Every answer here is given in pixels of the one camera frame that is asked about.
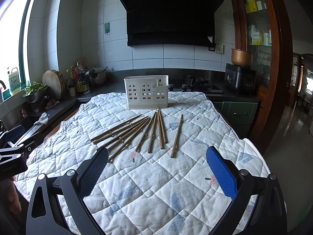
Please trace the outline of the left hand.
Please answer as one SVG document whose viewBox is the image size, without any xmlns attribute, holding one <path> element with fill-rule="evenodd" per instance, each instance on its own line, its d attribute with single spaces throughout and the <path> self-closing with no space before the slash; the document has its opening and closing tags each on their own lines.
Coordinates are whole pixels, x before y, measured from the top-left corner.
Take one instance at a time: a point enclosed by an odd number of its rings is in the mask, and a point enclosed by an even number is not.
<svg viewBox="0 0 313 235">
<path fill-rule="evenodd" d="M 16 191 L 16 187 L 14 185 L 14 177 L 9 178 L 9 187 L 7 191 L 7 197 L 8 197 L 8 207 L 9 210 L 13 214 L 20 214 L 22 209 L 21 209 L 21 203 L 19 200 L 19 195 Z"/>
</svg>

